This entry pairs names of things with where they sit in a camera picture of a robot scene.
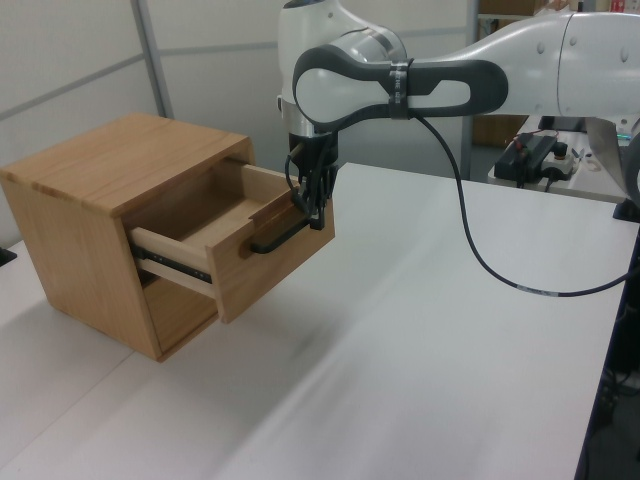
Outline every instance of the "cabinet top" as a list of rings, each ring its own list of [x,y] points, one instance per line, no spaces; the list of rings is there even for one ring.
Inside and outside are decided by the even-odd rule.
[[[251,140],[135,113],[0,169],[0,177],[117,217],[223,158],[254,164]]]

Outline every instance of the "black cable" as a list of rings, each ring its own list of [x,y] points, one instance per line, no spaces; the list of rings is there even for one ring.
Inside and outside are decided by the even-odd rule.
[[[544,193],[549,193],[549,189],[551,188],[551,185],[555,182],[555,180],[553,179],[553,177],[549,177],[549,181],[547,182],[547,186],[544,189]]]
[[[287,159],[284,161],[284,175],[287,178],[287,184],[291,191],[295,191],[295,187],[293,186],[293,182],[291,181],[291,176],[289,175],[289,167],[291,166],[291,154],[287,155]]]
[[[627,373],[627,375],[626,375],[622,380],[620,380],[619,382],[617,382],[617,383],[616,383],[616,385],[617,385],[618,387],[622,387],[622,386],[624,386],[624,382],[626,382],[627,380],[629,380],[629,377],[631,377],[631,372]]]
[[[462,178],[460,176],[460,170],[458,169],[458,164],[456,163],[456,159],[453,155],[453,153],[451,152],[451,149],[449,148],[449,145],[447,144],[446,140],[442,137],[442,135],[440,135],[440,132],[438,132],[435,127],[433,127],[433,125],[431,125],[425,118],[421,117],[420,115],[418,115],[414,110],[409,110],[410,116],[411,118],[415,118],[416,120],[418,120],[422,125],[424,125],[427,130],[429,130],[434,137],[436,137],[436,139],[438,140],[438,142],[440,143],[440,145],[442,146],[442,148],[444,149],[445,153],[447,154],[447,158],[449,159],[449,162],[451,163],[451,168],[453,169],[453,174],[455,176],[455,180],[456,180],[456,186],[458,187],[458,199],[460,200],[460,211],[462,213],[462,225],[464,227],[464,233],[467,237],[467,242],[469,243],[469,247],[471,247],[471,251],[473,252],[473,255],[476,257],[476,260],[478,260],[478,262],[480,263],[480,265],[482,265],[482,268],[484,268],[489,274],[491,274],[494,278],[496,278],[497,280],[501,281],[502,283],[509,285],[510,287],[513,287],[517,290],[523,291],[523,292],[527,292],[527,293],[533,293],[535,295],[542,295],[545,297],[562,297],[562,298],[569,298],[569,297],[583,297],[586,295],[591,295],[594,293],[599,293],[599,292],[603,292],[605,290],[609,290],[610,288],[615,287],[616,285],[621,284],[622,282],[629,280],[630,278],[634,278],[636,276],[638,276],[640,274],[640,266],[636,267],[635,269],[633,269],[632,271],[628,272],[626,275],[623,275],[619,278],[617,278],[616,280],[613,280],[612,282],[609,282],[605,285],[601,285],[599,287],[595,287],[595,288],[590,288],[588,290],[579,290],[576,292],[551,292],[551,291],[547,291],[547,290],[539,290],[536,288],[529,288],[526,287],[524,285],[519,285],[505,277],[503,277],[502,275],[500,275],[499,273],[497,273],[495,270],[493,270],[489,265],[487,265],[487,263],[484,261],[484,259],[480,256],[480,253],[478,252],[478,249],[476,248],[476,245],[473,241],[473,238],[471,237],[471,231],[469,229],[469,221],[467,219],[467,207],[465,204],[465,199],[464,199],[464,191],[462,189]]]
[[[589,446],[584,444],[584,480],[589,480]]]

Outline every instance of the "white table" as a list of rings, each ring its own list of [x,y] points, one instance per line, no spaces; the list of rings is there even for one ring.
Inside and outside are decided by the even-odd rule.
[[[626,271],[637,225],[613,205],[465,188],[479,250],[515,281]],[[51,309],[19,244],[0,269],[0,479],[572,480],[622,287],[498,283],[449,179],[347,165],[335,210],[334,241],[164,364]]]
[[[616,118],[610,118],[611,121],[616,121]],[[621,133],[632,134],[637,133],[630,131],[630,128],[634,125],[637,117],[628,124],[628,130],[622,130]],[[540,116],[531,116],[524,123],[518,133],[522,132],[534,132],[538,130],[538,123]],[[541,132],[538,135],[555,135],[555,131]],[[591,153],[591,147],[589,146],[589,140],[585,133],[579,132],[558,132],[558,141],[564,142],[569,146],[569,154],[571,149],[575,149],[580,153],[584,149],[585,157],[578,162],[573,158],[568,161],[572,161],[577,165],[575,173],[568,181],[558,181],[551,185],[549,189],[550,193],[556,193],[561,195],[570,195],[573,197],[590,198],[592,200],[600,200],[603,202],[621,203],[627,196],[618,186],[613,177],[605,170],[600,161],[595,157],[586,157],[588,153]],[[547,156],[548,161],[553,161],[553,153]],[[492,185],[503,185],[506,187],[515,187],[515,182],[496,178],[492,168],[487,174],[487,182]],[[524,188],[527,190],[536,190],[543,192],[547,186],[548,180],[543,178],[537,183],[526,183]]]

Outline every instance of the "drawer handle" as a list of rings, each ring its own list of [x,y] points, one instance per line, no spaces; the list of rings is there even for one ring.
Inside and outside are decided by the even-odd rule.
[[[285,243],[287,240],[290,240],[296,233],[298,233],[300,230],[302,230],[307,225],[309,225],[309,223],[310,223],[309,219],[303,218],[302,220],[294,224],[292,227],[285,230],[281,235],[277,236],[271,242],[263,244],[263,243],[258,243],[256,241],[252,241],[249,248],[253,253],[257,253],[260,255],[266,255],[268,253],[271,253],[275,249],[277,249],[279,246],[281,246],[283,243]]]

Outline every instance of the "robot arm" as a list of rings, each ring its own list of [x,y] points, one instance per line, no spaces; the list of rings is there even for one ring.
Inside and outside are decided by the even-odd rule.
[[[407,119],[410,111],[640,113],[640,16],[543,16],[430,60],[407,59],[393,32],[358,19],[338,0],[291,1],[279,28],[280,106],[291,150],[301,151],[293,159],[303,185],[297,200],[312,214],[321,214],[335,181],[337,136],[330,132],[362,120]]]

